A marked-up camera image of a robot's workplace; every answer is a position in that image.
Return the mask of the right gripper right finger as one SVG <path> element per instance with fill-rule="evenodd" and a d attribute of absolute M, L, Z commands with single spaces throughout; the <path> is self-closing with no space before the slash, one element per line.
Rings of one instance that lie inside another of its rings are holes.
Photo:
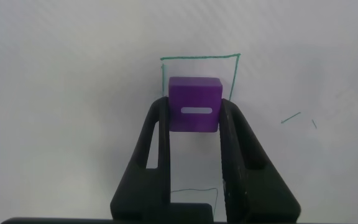
<path fill-rule="evenodd" d="M 301 207 L 241 110 L 223 99 L 219 136 L 228 223 L 295 223 Z"/>

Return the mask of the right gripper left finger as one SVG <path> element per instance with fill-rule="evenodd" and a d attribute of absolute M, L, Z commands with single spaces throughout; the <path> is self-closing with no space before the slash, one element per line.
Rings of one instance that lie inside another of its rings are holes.
<path fill-rule="evenodd" d="M 158 164 L 148 168 L 150 145 L 158 125 Z M 154 101 L 132 157 L 110 203 L 117 222 L 211 222 L 208 203 L 172 203 L 168 98 Z"/>

